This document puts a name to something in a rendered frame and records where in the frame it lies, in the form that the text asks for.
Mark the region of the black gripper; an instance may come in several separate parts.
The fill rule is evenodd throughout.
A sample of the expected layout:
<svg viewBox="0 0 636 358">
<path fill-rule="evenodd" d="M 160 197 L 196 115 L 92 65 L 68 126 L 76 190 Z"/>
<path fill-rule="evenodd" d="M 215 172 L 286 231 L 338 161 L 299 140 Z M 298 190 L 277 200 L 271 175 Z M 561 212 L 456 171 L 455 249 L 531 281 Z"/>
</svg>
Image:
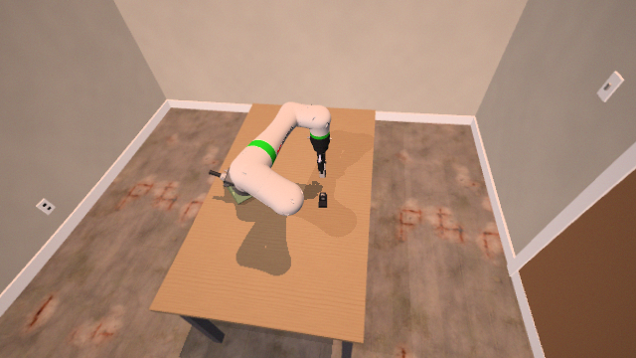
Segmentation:
<svg viewBox="0 0 636 358">
<path fill-rule="evenodd" d="M 327 163 L 327 161 L 325 161 L 326 160 L 325 151 L 327 151 L 328 148 L 329 148 L 329 144 L 322 148 L 313 146 L 313 149 L 317 152 L 317 158 L 318 158 L 317 163 L 318 163 L 318 171 L 319 171 L 320 178 L 325 178 L 325 170 L 326 170 L 325 163 Z"/>
</svg>

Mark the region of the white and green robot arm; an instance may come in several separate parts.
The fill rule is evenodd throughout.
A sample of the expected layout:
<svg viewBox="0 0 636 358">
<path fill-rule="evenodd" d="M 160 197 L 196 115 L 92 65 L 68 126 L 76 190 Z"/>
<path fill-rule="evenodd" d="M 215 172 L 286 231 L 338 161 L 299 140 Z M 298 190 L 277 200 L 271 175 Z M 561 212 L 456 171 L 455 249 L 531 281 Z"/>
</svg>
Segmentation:
<svg viewBox="0 0 636 358">
<path fill-rule="evenodd" d="M 302 189 L 271 169 L 283 143 L 297 127 L 310 129 L 311 144 L 322 148 L 330 143 L 331 113 L 323 105 L 285 103 L 269 127 L 252 141 L 220 177 L 241 196 L 253 196 L 282 216 L 297 213 L 304 202 Z M 269 168 L 270 167 L 270 168 Z M 261 187 L 262 186 L 262 187 Z"/>
</svg>

